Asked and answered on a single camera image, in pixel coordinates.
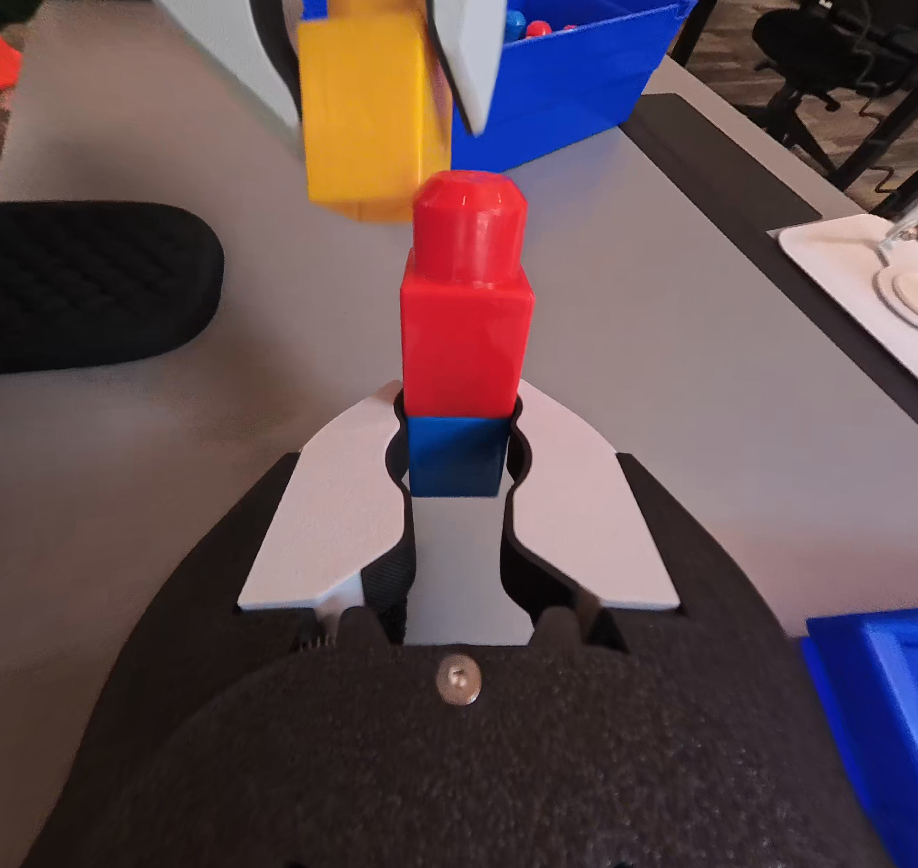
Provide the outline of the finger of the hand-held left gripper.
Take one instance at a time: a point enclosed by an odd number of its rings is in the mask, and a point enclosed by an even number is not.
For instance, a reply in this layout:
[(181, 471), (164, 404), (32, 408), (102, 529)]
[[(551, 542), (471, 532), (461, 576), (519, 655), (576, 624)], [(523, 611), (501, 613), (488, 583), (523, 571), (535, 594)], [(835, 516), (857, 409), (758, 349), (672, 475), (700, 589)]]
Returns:
[(427, 26), (465, 129), (488, 124), (504, 45), (508, 0), (426, 0)]
[(275, 130), (301, 128), (302, 0), (153, 0)]

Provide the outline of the blue plastic bin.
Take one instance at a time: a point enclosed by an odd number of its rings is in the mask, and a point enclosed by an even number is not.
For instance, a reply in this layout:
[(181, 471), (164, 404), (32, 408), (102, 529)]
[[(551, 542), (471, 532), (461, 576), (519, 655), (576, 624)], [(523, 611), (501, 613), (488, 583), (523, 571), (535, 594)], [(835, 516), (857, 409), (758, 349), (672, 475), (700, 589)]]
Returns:
[(556, 32), (503, 45), (480, 136), (466, 131), (453, 101), (448, 168), (503, 172), (619, 125), (694, 4), (508, 0), (508, 9), (545, 20)]
[(800, 642), (856, 797), (896, 866), (917, 865), (917, 610), (812, 618)]

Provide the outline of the pile of mega blocks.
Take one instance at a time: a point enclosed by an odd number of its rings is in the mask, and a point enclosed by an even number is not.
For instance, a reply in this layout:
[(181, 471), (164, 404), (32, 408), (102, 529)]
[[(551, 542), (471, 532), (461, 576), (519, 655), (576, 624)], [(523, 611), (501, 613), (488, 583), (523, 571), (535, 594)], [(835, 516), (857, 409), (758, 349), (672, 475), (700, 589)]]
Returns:
[(545, 20), (528, 20), (522, 11), (508, 9), (505, 19), (503, 44), (514, 44), (523, 40), (543, 38), (556, 30)]

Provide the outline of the blue mega block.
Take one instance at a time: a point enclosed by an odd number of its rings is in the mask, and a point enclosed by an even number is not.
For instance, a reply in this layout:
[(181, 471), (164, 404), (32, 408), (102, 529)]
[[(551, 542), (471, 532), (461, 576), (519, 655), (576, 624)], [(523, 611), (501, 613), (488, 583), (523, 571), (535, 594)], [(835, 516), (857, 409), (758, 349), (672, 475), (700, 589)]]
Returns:
[(508, 417), (407, 416), (412, 497), (497, 497), (510, 427)]

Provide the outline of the black textured pad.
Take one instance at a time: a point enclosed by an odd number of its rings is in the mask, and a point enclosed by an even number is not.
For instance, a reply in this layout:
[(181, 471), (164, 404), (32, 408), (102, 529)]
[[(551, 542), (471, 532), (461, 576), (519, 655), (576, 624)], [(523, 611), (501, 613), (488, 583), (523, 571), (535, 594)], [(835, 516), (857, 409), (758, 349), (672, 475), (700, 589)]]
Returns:
[(1, 372), (104, 367), (200, 335), (225, 257), (185, 209), (135, 201), (4, 201)]

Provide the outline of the black office chair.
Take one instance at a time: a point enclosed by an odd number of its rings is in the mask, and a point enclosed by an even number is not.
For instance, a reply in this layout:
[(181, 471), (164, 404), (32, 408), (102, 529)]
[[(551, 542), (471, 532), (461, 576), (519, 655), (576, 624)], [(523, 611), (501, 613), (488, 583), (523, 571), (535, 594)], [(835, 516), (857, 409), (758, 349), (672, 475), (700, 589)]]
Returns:
[(916, 80), (916, 0), (833, 2), (831, 9), (770, 11), (755, 23), (752, 39), (783, 85), (763, 106), (740, 112), (786, 149), (799, 148), (827, 173), (834, 163), (798, 116), (805, 97), (829, 112), (840, 109), (837, 90), (866, 101), (882, 99)]

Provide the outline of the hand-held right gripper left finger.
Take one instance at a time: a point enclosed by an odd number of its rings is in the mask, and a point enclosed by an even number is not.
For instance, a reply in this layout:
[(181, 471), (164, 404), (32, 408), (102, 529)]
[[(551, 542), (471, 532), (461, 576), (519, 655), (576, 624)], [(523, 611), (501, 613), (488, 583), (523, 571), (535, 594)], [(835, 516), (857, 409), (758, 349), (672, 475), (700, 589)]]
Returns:
[(237, 598), (246, 612), (400, 606), (417, 570), (402, 383), (392, 380), (309, 439)]

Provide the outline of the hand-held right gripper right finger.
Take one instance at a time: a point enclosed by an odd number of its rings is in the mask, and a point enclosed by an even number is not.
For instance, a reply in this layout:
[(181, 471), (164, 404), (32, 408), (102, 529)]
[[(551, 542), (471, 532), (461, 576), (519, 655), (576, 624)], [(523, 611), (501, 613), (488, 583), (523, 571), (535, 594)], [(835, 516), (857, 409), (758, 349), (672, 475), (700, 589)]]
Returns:
[(511, 419), (504, 536), (575, 598), (673, 611), (678, 592), (624, 474), (594, 427), (521, 380)]

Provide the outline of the red mega block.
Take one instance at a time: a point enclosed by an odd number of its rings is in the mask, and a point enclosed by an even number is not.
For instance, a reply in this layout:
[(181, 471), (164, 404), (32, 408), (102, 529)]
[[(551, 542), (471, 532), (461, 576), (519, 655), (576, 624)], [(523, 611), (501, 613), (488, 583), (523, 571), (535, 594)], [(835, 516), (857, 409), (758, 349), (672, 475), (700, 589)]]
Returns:
[(418, 191), (399, 290), (407, 416), (512, 415), (535, 306), (527, 212), (498, 173), (444, 171)]

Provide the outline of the yellow mega block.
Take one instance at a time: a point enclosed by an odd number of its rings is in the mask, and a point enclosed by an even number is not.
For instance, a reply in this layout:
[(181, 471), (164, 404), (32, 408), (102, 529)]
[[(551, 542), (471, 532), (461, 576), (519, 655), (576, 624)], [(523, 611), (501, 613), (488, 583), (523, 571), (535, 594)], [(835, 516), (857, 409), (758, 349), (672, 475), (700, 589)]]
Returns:
[(310, 201), (410, 222), (419, 187), (451, 163), (452, 92), (426, 0), (303, 0), (297, 44)]

